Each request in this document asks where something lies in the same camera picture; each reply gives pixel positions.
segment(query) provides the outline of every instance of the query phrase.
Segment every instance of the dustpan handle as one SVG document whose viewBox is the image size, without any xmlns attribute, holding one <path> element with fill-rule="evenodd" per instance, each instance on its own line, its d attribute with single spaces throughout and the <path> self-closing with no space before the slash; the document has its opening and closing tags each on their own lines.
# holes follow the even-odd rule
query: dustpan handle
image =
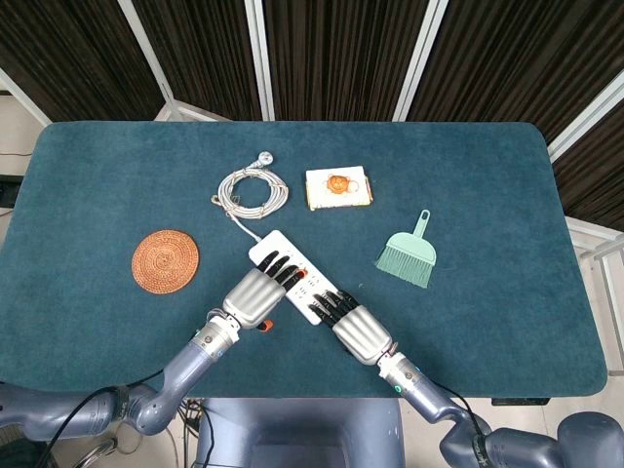
<svg viewBox="0 0 624 468">
<path fill-rule="evenodd" d="M 416 228 L 413 230 L 413 235 L 416 237 L 422 237 L 425 233 L 425 228 L 427 227 L 427 223 L 429 222 L 430 213 L 429 210 L 423 210 L 420 212 L 420 218 L 416 223 Z"/>
</svg>

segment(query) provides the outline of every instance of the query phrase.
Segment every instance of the woven coaster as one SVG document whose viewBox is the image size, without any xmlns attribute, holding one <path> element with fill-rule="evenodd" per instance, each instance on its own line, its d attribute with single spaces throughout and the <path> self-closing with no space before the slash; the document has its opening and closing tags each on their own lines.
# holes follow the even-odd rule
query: woven coaster
<svg viewBox="0 0 624 468">
<path fill-rule="evenodd" d="M 186 286 L 198 264 L 199 251 L 190 236 L 179 231 L 158 231 L 136 248 L 133 276 L 144 290 L 168 294 Z"/>
</svg>

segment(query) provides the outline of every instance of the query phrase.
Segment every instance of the power strip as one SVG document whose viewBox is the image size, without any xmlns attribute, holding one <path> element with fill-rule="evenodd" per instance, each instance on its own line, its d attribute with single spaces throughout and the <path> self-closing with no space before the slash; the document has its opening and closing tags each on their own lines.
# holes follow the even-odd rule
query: power strip
<svg viewBox="0 0 624 468">
<path fill-rule="evenodd" d="M 296 265 L 307 272 L 305 277 L 287 292 L 286 297 L 308 319 L 308 322 L 312 325 L 319 325 L 321 319 L 308 308 L 308 305 L 316 302 L 313 294 L 325 295 L 326 291 L 335 293 L 337 291 L 336 287 L 284 234 L 277 230 L 271 231 L 250 249 L 250 259 L 255 265 L 258 265 L 267 255 L 274 251 L 279 252 L 276 260 L 284 255 L 288 255 L 290 259 L 287 265 Z"/>
</svg>

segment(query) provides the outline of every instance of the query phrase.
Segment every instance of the coiled cable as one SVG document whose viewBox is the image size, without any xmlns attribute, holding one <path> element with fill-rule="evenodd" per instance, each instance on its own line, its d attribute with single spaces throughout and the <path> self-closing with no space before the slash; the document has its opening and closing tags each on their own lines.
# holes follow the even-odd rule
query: coiled cable
<svg viewBox="0 0 624 468">
<path fill-rule="evenodd" d="M 264 169 L 273 162 L 273 156 L 268 151 L 262 151 L 257 161 L 249 164 L 246 168 L 235 171 L 218 186 L 216 195 L 213 195 L 211 201 L 223 208 L 225 214 L 230 217 L 238 226 L 252 236 L 256 242 L 262 240 L 261 237 L 253 233 L 245 227 L 238 219 L 263 219 L 266 216 L 276 212 L 284 206 L 289 198 L 289 188 L 283 180 L 275 173 Z M 264 180 L 269 184 L 271 194 L 266 202 L 259 207 L 247 208 L 238 204 L 238 200 L 232 196 L 234 186 L 246 177 L 255 177 Z"/>
</svg>

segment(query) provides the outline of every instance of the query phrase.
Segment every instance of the robot finger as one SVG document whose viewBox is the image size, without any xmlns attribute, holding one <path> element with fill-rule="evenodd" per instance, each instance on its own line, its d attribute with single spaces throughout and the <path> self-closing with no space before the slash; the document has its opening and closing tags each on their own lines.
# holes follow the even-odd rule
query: robot finger
<svg viewBox="0 0 624 468">
<path fill-rule="evenodd" d="M 280 285 L 284 284 L 286 280 L 289 279 L 292 273 L 294 273 L 297 269 L 296 265 L 287 266 L 282 270 L 282 272 L 275 277 L 275 281 L 277 281 Z"/>
<path fill-rule="evenodd" d="M 326 292 L 326 296 L 327 296 L 329 299 L 331 299 L 331 301 L 335 304 L 335 307 L 336 307 L 336 309 L 337 309 L 338 313 L 339 313 L 342 317 L 344 317 L 346 314 L 348 314 L 349 312 L 351 312 L 351 310 L 353 310 L 353 309 L 351 309 L 351 308 L 349 307 L 349 305 L 345 302 L 345 300 L 344 300 L 342 297 L 340 297 L 340 296 L 338 296 L 338 295 L 334 294 L 333 292 L 331 292 L 331 291 L 327 291 L 327 292 Z"/>
<path fill-rule="evenodd" d="M 271 278 L 273 278 L 275 275 L 279 273 L 279 271 L 286 264 L 286 262 L 289 261 L 289 259 L 290 257 L 288 255 L 284 255 L 282 258 L 280 258 L 275 263 L 273 263 L 273 266 L 271 266 L 268 270 L 266 270 L 266 274 L 270 276 Z"/>
<path fill-rule="evenodd" d="M 353 296 L 347 291 L 338 290 L 338 294 L 342 296 L 346 304 L 349 306 L 350 310 L 353 310 L 360 305 L 360 303 L 355 300 Z"/>
<path fill-rule="evenodd" d="M 277 256 L 278 252 L 277 251 L 273 251 L 272 253 L 270 253 L 269 255 L 266 256 L 266 258 L 261 261 L 258 266 L 256 267 L 258 270 L 260 270 L 262 273 L 264 273 L 264 270 L 266 270 L 269 265 L 271 264 L 271 262 L 275 259 L 275 257 Z"/>
<path fill-rule="evenodd" d="M 327 299 L 322 297 L 320 294 L 314 294 L 314 298 L 325 308 L 325 310 L 328 311 L 328 314 L 330 314 L 334 320 L 338 321 L 342 318 L 338 310 Z"/>
<path fill-rule="evenodd" d="M 321 309 L 321 307 L 316 306 L 314 304 L 310 304 L 308 305 L 308 307 L 312 312 L 314 312 L 317 315 L 319 319 L 323 321 L 325 325 L 327 325 L 330 328 L 335 325 L 335 320 L 333 319 L 333 317 L 323 312 L 323 309 Z"/>
<path fill-rule="evenodd" d="M 294 273 L 282 286 L 286 290 L 286 292 L 290 291 L 294 285 L 296 285 L 303 277 L 305 273 L 301 270 Z"/>
</svg>

